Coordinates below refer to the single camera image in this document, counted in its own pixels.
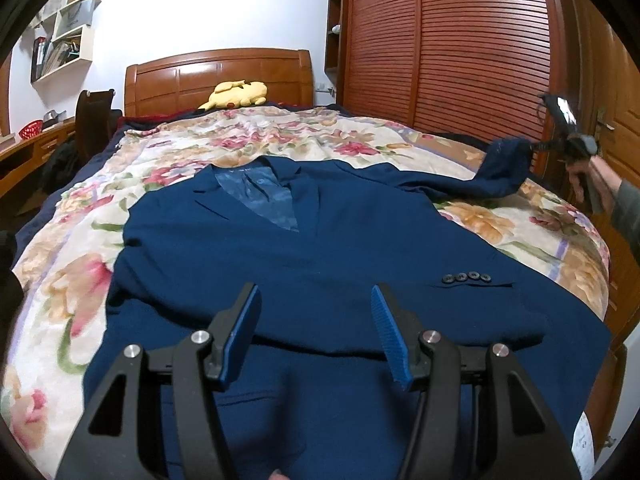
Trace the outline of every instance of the pikachu plush toy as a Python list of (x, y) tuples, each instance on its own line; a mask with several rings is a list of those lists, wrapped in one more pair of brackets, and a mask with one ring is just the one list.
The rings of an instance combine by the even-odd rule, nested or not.
[(267, 96), (267, 85), (259, 81), (226, 81), (216, 86), (209, 101), (199, 109), (238, 108), (241, 106), (261, 105)]

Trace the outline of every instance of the wooden headboard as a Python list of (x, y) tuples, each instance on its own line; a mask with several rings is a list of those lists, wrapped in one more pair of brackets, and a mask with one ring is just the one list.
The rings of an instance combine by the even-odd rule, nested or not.
[(197, 108), (223, 81), (262, 81), (267, 99), (313, 106), (308, 50), (228, 48), (165, 57), (127, 67), (124, 113), (129, 117)]

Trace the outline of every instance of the blazer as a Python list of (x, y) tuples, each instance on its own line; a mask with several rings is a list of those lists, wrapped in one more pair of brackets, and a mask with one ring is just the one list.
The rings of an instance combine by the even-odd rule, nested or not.
[[(276, 468), (295, 480), (394, 478), (416, 397), (393, 383), (372, 320), (372, 286), (387, 282), (425, 328), (458, 344), (517, 349), (571, 441), (607, 328), (581, 300), (431, 203), (516, 192), (529, 164), (528, 144), (514, 139), (493, 143), (468, 181), (262, 156), (147, 193), (124, 227), (85, 399), (127, 344), (176, 344), (255, 282), (257, 331), (240, 378), (215, 394), (241, 478), (264, 480)], [(447, 277), (473, 270), (490, 281)], [(166, 459), (181, 478), (171, 402), (165, 387)], [(461, 449), (470, 409), (464, 388)]]

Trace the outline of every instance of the wooden chair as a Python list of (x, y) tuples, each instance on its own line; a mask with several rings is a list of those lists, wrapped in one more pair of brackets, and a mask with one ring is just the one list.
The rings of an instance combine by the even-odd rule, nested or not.
[(113, 88), (104, 92), (80, 92), (76, 106), (76, 146), (83, 165), (109, 143), (109, 115), (115, 93)]

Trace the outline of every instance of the red basket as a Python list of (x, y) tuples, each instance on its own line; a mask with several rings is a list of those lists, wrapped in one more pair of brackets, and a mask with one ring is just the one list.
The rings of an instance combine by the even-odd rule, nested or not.
[(23, 129), (20, 130), (21, 138), (24, 140), (33, 139), (37, 134), (42, 131), (42, 119), (38, 119), (37, 121), (33, 121), (33, 123), (27, 124)]

